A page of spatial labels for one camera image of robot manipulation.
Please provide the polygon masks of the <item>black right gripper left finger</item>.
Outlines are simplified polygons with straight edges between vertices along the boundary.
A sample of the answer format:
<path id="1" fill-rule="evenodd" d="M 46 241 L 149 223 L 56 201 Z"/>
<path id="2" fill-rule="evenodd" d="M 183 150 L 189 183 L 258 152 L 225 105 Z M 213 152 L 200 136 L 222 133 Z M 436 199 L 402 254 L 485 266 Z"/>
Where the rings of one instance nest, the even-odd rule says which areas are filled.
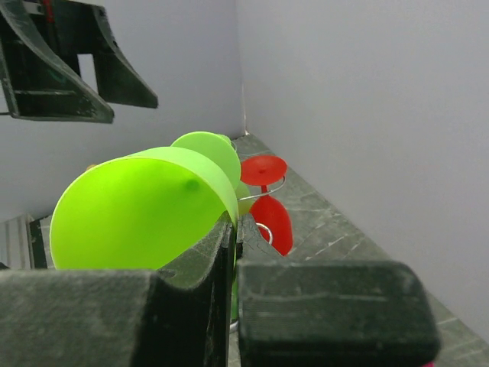
<path id="1" fill-rule="evenodd" d="M 234 226 L 227 214 L 156 271 L 4 270 L 3 366 L 225 366 Z"/>

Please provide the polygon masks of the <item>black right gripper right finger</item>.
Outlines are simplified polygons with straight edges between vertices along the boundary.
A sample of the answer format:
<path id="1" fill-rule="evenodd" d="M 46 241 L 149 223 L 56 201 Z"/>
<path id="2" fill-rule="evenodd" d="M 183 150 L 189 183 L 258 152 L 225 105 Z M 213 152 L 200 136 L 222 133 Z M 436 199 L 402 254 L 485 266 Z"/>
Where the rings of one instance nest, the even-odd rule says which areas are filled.
<path id="1" fill-rule="evenodd" d="M 292 260 L 251 215 L 238 224 L 243 366 L 422 366 L 442 341 L 425 288 L 391 260 Z"/>

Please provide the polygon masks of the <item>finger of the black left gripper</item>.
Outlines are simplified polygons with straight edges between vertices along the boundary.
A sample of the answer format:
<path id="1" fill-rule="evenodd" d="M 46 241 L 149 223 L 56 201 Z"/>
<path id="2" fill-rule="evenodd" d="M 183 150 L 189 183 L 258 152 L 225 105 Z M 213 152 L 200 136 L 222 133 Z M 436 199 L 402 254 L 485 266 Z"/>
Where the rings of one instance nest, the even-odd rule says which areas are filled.
<path id="1" fill-rule="evenodd" d="M 111 123 L 112 108 L 79 74 L 77 57 L 65 57 L 52 1 L 34 12 L 23 1 L 1 2 L 1 85 L 6 115 L 30 121 Z"/>
<path id="2" fill-rule="evenodd" d="M 109 103 L 155 109 L 156 93 L 135 71 L 118 46 L 102 6 L 92 5 L 93 61 L 99 95 Z"/>

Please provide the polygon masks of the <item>green plastic wine glass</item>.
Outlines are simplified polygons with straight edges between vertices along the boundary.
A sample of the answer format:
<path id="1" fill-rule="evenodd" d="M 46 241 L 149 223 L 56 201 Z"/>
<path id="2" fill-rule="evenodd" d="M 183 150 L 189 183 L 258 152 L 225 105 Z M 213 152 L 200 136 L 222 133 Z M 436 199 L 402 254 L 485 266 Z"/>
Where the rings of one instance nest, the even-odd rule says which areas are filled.
<path id="1" fill-rule="evenodd" d="M 97 164 L 63 192 L 50 223 L 58 270 L 151 269 L 239 217 L 241 164 L 231 140 L 190 132 L 169 146 Z"/>

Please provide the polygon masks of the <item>light green wine glass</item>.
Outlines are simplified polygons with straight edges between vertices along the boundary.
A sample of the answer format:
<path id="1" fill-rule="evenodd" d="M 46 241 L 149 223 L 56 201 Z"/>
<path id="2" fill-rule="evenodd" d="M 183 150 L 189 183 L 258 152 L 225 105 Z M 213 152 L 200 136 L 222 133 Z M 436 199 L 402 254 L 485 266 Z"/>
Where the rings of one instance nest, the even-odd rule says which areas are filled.
<path id="1" fill-rule="evenodd" d="M 251 196 L 251 193 L 248 189 L 248 186 L 243 182 L 240 182 L 238 184 L 235 190 L 235 195 L 238 199 L 239 216 L 243 216 L 250 211 L 250 208 L 252 207 L 254 200 L 248 199 L 248 197 Z"/>

